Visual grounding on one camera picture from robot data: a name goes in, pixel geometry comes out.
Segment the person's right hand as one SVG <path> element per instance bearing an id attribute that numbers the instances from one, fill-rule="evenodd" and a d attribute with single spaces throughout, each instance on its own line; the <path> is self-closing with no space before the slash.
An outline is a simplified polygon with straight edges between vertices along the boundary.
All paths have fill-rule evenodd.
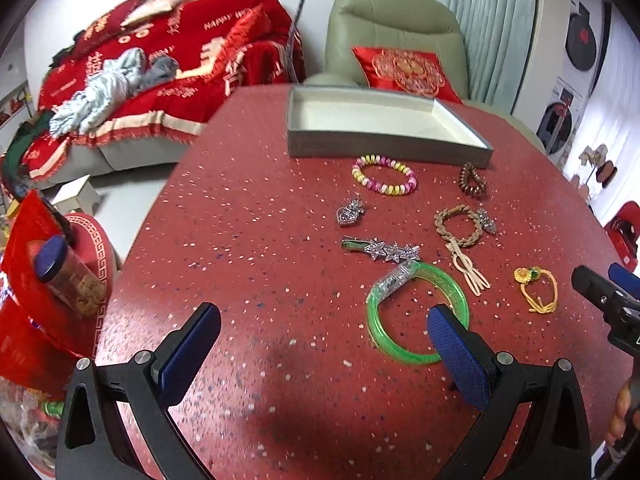
<path id="1" fill-rule="evenodd" d="M 604 438 L 607 445 L 613 445 L 618 439 L 623 437 L 626 430 L 627 423 L 625 417 L 631 406 L 629 383 L 630 380 L 627 380 L 616 396 L 614 412 L 608 423 L 608 431 Z"/>

